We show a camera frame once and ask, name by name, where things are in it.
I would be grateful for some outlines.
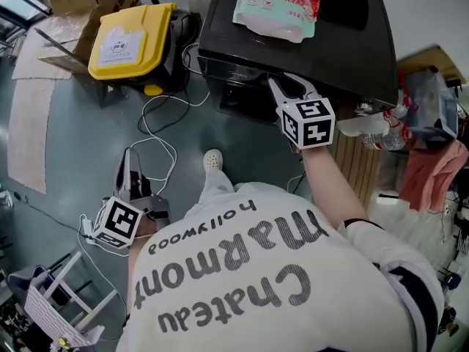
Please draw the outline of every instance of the pink cloth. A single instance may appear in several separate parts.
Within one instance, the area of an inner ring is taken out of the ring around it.
[[[411,150],[399,198],[417,211],[442,211],[446,192],[468,157],[457,140],[442,150]]]

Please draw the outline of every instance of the white chair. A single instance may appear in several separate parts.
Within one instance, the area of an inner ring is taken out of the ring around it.
[[[76,253],[44,293],[40,292],[40,288],[48,276],[47,271],[34,278],[29,285],[24,309],[29,317],[52,339],[51,349],[79,348],[96,344],[104,331],[104,326],[96,326],[86,333],[82,331],[117,294],[113,290],[94,309],[86,305],[64,281],[65,275],[80,257],[81,253]],[[70,322],[67,322],[48,301],[58,286],[65,290],[71,297],[71,301],[77,303],[82,309]]]

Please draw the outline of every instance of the white pants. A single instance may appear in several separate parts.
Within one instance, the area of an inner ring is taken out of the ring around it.
[[[207,203],[213,201],[216,197],[225,194],[234,193],[286,193],[278,186],[266,183],[240,183],[235,186],[220,169],[209,169],[205,178],[204,189],[200,194],[199,203],[194,205],[186,214],[185,218],[197,214]]]

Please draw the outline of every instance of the white label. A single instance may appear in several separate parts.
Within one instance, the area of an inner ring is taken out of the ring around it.
[[[124,34],[122,27],[111,30],[101,45],[98,67],[132,64],[137,61],[143,32]]]

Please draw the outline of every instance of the pink and white package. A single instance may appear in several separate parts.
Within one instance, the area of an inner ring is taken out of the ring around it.
[[[260,35],[300,43],[314,36],[320,0],[237,0],[233,22]]]

